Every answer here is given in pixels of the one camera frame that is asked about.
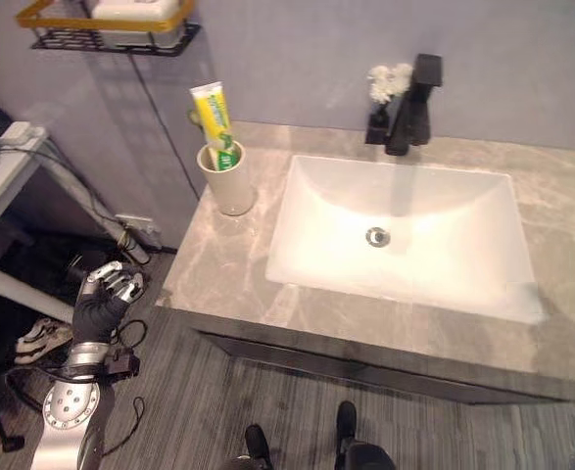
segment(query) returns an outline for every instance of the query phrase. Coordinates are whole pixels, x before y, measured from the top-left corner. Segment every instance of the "sneaker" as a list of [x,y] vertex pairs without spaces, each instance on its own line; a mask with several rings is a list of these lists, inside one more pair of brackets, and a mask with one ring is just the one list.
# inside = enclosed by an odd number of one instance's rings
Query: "sneaker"
[[246,447],[250,458],[259,465],[260,470],[273,470],[264,430],[258,424],[252,424],[246,428]]
[[30,331],[17,340],[15,364],[31,364],[71,339],[70,325],[52,318],[40,318]]
[[344,468],[348,446],[355,439],[357,409],[351,401],[342,401],[337,409],[337,459],[335,468]]

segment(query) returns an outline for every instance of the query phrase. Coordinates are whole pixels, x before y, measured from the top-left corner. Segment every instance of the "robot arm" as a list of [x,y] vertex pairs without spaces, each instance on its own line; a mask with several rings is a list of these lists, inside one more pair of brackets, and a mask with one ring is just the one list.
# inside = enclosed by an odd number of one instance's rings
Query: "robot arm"
[[113,408],[113,389],[89,370],[102,368],[111,334],[128,306],[143,293],[143,275],[112,261],[91,272],[74,308],[74,343],[65,367],[84,370],[57,381],[43,403],[43,436],[31,470],[95,470],[100,466],[104,429]]

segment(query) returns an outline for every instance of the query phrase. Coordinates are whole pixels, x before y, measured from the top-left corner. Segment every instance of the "white cup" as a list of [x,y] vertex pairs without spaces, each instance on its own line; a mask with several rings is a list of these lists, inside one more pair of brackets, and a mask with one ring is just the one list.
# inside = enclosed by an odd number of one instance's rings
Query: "white cup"
[[239,162],[232,168],[223,171],[212,169],[213,163],[207,145],[200,149],[196,158],[207,178],[219,211],[226,215],[241,215],[247,212],[255,201],[255,192],[248,173],[246,149],[239,142],[234,144],[239,149]]

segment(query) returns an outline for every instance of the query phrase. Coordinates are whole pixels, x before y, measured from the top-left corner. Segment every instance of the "white sink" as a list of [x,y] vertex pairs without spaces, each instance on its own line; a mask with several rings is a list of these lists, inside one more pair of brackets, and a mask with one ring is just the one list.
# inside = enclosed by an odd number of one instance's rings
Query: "white sink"
[[510,178],[497,173],[295,156],[265,275],[524,323],[544,318]]

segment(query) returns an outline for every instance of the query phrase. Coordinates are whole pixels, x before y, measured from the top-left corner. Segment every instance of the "toothpaste tube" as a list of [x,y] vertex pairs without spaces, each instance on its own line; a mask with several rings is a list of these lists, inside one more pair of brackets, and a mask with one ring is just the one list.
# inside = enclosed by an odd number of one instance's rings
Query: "toothpaste tube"
[[214,170],[223,171],[232,168],[239,161],[239,155],[232,139],[221,82],[197,86],[190,91],[209,144]]

